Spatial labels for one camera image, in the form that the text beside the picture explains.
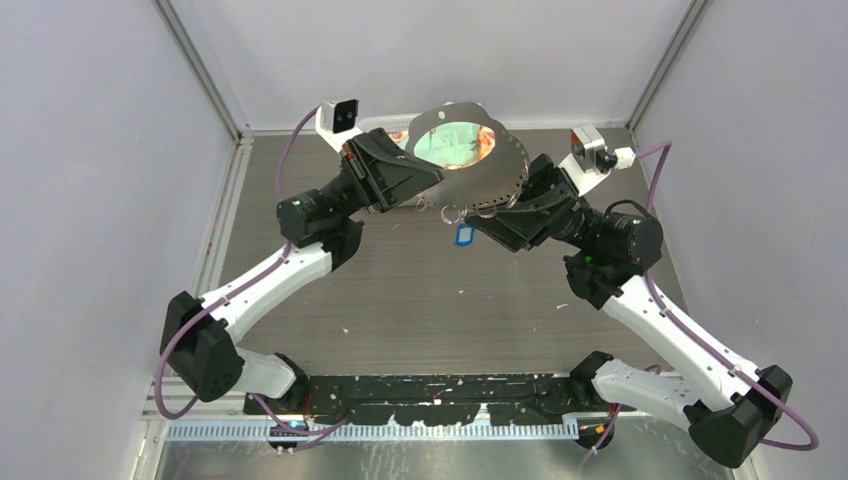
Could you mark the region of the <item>perforated metal key plate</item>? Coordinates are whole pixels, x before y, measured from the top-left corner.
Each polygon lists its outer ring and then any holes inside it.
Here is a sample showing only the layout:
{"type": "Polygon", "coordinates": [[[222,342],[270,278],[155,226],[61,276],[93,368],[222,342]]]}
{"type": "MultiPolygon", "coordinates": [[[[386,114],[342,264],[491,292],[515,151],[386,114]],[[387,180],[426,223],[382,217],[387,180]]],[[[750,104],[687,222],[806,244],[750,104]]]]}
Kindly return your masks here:
{"type": "Polygon", "coordinates": [[[459,168],[441,169],[442,180],[417,195],[429,207],[488,208],[508,202],[528,177],[529,155],[523,143],[479,104],[442,105],[414,117],[408,127],[405,151],[430,130],[453,122],[477,124],[493,131],[495,145],[481,160],[459,168]]]}

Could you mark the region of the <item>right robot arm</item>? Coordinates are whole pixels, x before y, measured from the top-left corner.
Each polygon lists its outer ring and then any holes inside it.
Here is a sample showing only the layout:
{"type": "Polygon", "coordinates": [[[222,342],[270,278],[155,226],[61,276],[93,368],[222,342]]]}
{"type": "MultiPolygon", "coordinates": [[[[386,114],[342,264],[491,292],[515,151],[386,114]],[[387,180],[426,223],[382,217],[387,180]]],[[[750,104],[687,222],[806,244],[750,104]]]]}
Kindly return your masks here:
{"type": "Polygon", "coordinates": [[[571,372],[571,397],[584,410],[603,403],[646,412],[686,431],[717,463],[737,468],[781,417],[793,382],[778,366],[760,368],[708,334],[650,280],[663,229],[643,206],[597,210],[547,156],[531,163],[521,197],[467,222],[510,251],[546,240],[575,248],[566,256],[571,291],[636,333],[680,375],[672,381],[593,352],[571,372]]]}

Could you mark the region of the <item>blue plastic key tag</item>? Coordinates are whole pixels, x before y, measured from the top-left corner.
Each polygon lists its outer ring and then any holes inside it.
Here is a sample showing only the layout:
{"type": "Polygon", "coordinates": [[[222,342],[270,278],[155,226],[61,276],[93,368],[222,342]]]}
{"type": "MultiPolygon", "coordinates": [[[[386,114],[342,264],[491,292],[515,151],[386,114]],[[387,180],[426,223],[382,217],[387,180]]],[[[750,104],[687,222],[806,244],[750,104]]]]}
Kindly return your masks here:
{"type": "Polygon", "coordinates": [[[476,229],[473,225],[463,223],[457,226],[454,245],[468,247],[474,242],[476,229]]]}

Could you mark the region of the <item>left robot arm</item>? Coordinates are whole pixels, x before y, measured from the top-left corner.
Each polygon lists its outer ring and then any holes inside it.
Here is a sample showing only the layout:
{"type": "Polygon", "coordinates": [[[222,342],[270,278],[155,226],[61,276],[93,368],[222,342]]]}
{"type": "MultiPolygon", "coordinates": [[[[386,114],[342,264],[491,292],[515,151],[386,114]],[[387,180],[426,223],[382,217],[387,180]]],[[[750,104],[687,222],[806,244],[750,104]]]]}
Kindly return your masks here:
{"type": "Polygon", "coordinates": [[[381,129],[318,135],[334,154],[337,173],[322,188],[278,204],[283,245],[215,290],[181,292],[170,300],[153,380],[157,402],[164,399],[164,373],[173,370],[194,401],[236,391],[284,414],[298,412],[307,398],[307,375],[282,354],[259,354],[240,343],[272,309],[357,253],[363,225],[354,220],[356,212],[387,212],[413,199],[464,218],[481,213],[492,219],[495,209],[514,212],[528,189],[529,158],[503,128],[493,150],[465,163],[423,159],[381,129]]]}

